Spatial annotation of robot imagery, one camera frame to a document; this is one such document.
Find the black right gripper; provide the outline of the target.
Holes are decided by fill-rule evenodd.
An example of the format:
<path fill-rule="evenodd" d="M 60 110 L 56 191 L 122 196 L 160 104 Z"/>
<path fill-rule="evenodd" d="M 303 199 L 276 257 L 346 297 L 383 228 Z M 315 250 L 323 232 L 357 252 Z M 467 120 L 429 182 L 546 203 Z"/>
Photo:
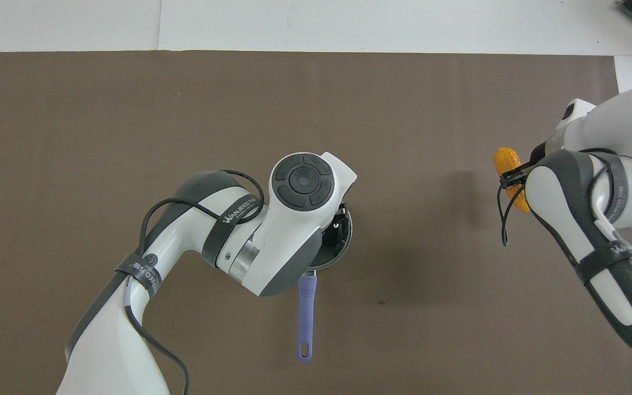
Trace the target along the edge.
<path fill-rule="evenodd" d="M 537 145 L 531 152 L 527 164 L 512 168 L 500 175 L 500 187 L 504 190 L 522 185 L 525 183 L 527 175 L 531 171 L 531 166 L 536 165 L 542 158 L 546 156 L 546 142 Z"/>

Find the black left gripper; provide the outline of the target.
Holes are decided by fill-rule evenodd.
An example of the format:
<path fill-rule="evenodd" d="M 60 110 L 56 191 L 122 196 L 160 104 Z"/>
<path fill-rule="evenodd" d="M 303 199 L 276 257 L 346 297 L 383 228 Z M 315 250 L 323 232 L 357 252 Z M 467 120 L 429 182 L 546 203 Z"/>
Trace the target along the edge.
<path fill-rule="evenodd" d="M 331 223 L 321 233 L 321 245 L 328 248 L 343 248 L 348 240 L 348 205 L 340 204 Z"/>

